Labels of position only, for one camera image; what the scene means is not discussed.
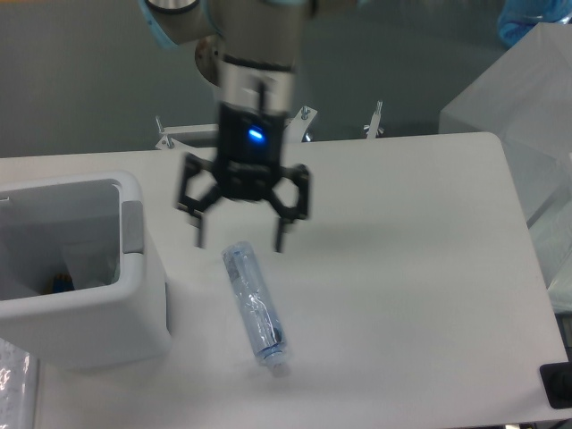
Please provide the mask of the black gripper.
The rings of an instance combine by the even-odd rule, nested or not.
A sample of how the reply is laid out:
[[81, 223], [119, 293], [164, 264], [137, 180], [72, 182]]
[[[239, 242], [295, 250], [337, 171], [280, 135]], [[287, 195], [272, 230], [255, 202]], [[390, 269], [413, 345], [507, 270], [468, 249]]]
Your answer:
[[[175, 207], [196, 228], [196, 247], [205, 246], [207, 212], [222, 197], [266, 200], [277, 214], [273, 249], [278, 253], [283, 251], [289, 228], [309, 218], [311, 172], [304, 164], [281, 166], [286, 119], [285, 112], [262, 113], [222, 104], [214, 163], [191, 153], [183, 156]], [[274, 191], [280, 179], [294, 187], [291, 205], [285, 205]]]

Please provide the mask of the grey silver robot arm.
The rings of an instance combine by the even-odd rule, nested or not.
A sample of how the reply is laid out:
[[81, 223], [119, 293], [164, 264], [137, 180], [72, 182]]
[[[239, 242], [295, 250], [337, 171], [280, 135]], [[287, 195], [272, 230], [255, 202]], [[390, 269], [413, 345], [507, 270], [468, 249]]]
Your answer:
[[209, 36], [218, 55], [218, 133], [212, 160], [183, 158], [176, 206], [204, 230], [207, 211], [220, 199], [266, 201], [278, 215], [275, 251], [286, 229], [310, 215], [311, 173], [282, 165], [305, 24], [325, 13], [357, 8], [359, 1], [142, 1], [139, 8], [162, 46]]

